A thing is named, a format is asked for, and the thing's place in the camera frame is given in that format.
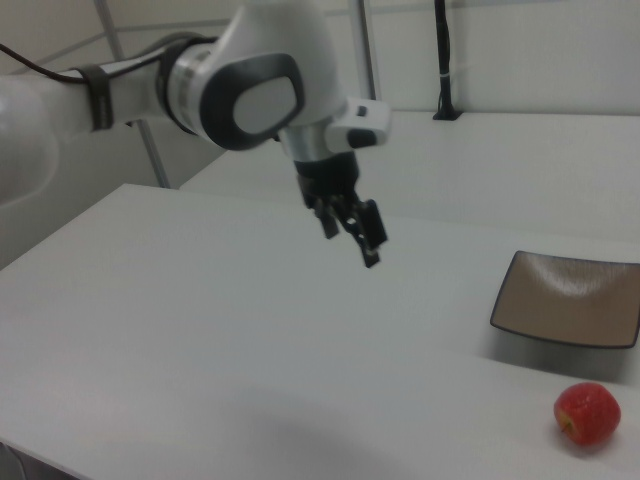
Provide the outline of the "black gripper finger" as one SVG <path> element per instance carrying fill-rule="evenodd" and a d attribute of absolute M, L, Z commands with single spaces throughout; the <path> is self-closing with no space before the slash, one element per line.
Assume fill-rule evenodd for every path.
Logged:
<path fill-rule="evenodd" d="M 326 239 L 332 239 L 339 234 L 338 221 L 331 202 L 326 198 L 317 198 L 314 203 L 314 214 L 319 220 Z"/>
<path fill-rule="evenodd" d="M 339 198 L 335 203 L 338 221 L 360 248 L 366 268 L 380 262 L 379 248 L 388 236 L 374 200 Z"/>

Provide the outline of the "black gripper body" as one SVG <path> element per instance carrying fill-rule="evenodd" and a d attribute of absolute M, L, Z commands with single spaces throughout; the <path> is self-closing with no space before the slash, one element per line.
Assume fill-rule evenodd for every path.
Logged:
<path fill-rule="evenodd" d="M 313 162 L 295 161 L 294 166 L 306 206 L 314 206 L 318 199 L 332 196 L 356 198 L 359 167 L 354 153 L 341 153 Z"/>

